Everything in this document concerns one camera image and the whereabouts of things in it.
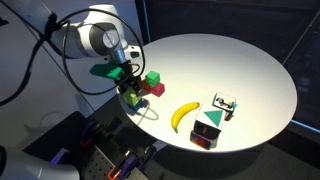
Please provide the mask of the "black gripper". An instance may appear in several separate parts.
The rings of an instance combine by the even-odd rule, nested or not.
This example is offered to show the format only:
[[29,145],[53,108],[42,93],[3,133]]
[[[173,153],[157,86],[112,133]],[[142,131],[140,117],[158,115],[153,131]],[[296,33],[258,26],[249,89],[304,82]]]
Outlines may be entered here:
[[140,96],[142,80],[140,76],[134,75],[133,64],[130,61],[127,61],[120,64],[119,67],[124,71],[119,85],[119,93],[123,95],[129,87],[132,87],[135,90],[136,95]]

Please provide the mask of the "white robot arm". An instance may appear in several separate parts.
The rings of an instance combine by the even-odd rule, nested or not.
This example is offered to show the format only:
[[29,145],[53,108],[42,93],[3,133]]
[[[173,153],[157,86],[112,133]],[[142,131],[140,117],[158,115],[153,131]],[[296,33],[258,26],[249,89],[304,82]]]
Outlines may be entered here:
[[[127,22],[112,5],[92,5],[84,10],[85,20],[72,24],[69,16],[59,19],[41,0],[1,0],[1,3],[39,33],[32,56],[48,42],[63,59],[108,56],[114,66],[127,62],[129,46],[123,32]],[[3,146],[0,179],[80,180],[80,173],[72,165],[50,163]]]

